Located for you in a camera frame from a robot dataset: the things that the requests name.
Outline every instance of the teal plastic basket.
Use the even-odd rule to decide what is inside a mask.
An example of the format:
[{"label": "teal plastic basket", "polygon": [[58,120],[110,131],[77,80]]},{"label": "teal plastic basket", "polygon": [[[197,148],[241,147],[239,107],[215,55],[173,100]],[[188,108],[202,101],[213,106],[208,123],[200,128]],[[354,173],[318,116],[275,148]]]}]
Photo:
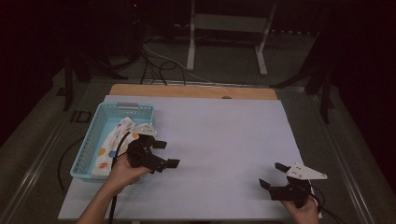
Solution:
[{"label": "teal plastic basket", "polygon": [[88,182],[103,182],[104,179],[92,178],[92,167],[100,147],[108,134],[129,117],[137,125],[153,122],[154,106],[135,103],[101,103],[96,109],[90,127],[76,156],[70,175]]}]

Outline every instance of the dark background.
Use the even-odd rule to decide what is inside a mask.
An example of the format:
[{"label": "dark background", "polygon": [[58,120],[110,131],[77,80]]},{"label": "dark background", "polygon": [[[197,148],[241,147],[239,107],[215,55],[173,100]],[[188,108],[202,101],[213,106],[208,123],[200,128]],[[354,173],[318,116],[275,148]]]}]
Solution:
[{"label": "dark background", "polygon": [[[172,37],[173,24],[189,23],[189,1],[145,2],[139,5],[140,14],[136,15],[161,35]],[[229,2],[203,0],[197,10],[216,13],[221,9],[230,15],[255,16],[265,8],[262,1],[252,1],[256,4],[253,9],[235,7],[247,6],[246,1]],[[134,18],[121,9],[130,8],[133,3],[124,0],[0,3],[4,120],[0,145],[50,90],[52,76],[64,67],[67,44],[84,46],[91,55],[104,57],[125,51],[106,46],[114,46],[110,43],[117,41],[117,36],[131,33],[129,27]],[[304,66],[322,62],[332,66],[332,84],[339,88],[343,102],[394,191],[395,10],[392,1],[285,1],[279,4],[272,26],[276,32],[303,35],[320,32]],[[127,51],[133,53],[137,48],[132,46]]]}]

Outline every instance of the hand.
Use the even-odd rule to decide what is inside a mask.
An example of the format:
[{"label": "hand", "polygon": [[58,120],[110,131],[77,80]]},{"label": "hand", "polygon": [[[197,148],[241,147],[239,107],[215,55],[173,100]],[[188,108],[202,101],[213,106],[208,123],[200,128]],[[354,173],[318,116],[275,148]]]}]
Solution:
[{"label": "hand", "polygon": [[126,154],[118,157],[116,164],[111,169],[104,188],[112,190],[113,194],[119,194],[126,186],[139,180],[141,175],[151,172],[146,167],[132,168]]},{"label": "hand", "polygon": [[309,196],[303,207],[296,208],[294,202],[281,202],[298,224],[319,224],[318,207],[315,200]]}]

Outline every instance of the white table surface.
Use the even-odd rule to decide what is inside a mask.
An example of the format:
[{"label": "white table surface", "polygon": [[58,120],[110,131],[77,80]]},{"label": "white table surface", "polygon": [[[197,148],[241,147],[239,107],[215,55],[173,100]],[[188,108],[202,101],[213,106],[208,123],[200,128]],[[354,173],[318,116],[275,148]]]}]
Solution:
[{"label": "white table surface", "polygon": [[[108,102],[154,104],[157,140],[176,169],[145,175],[117,201],[115,218],[129,220],[279,220],[290,215],[259,178],[285,186],[275,162],[303,164],[280,101],[108,95]],[[74,178],[59,219],[76,219],[101,184]]]}]

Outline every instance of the blue basket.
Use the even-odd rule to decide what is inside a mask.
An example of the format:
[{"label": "blue basket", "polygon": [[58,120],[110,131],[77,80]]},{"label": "blue basket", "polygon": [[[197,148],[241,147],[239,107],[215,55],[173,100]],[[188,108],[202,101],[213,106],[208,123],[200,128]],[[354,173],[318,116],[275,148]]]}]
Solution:
[{"label": "blue basket", "polygon": [[104,181],[103,179],[92,178],[92,167],[96,161],[97,153],[108,134],[125,117],[129,117],[137,125],[152,123],[154,106],[136,103],[99,104],[70,171],[71,176],[88,182]]}]

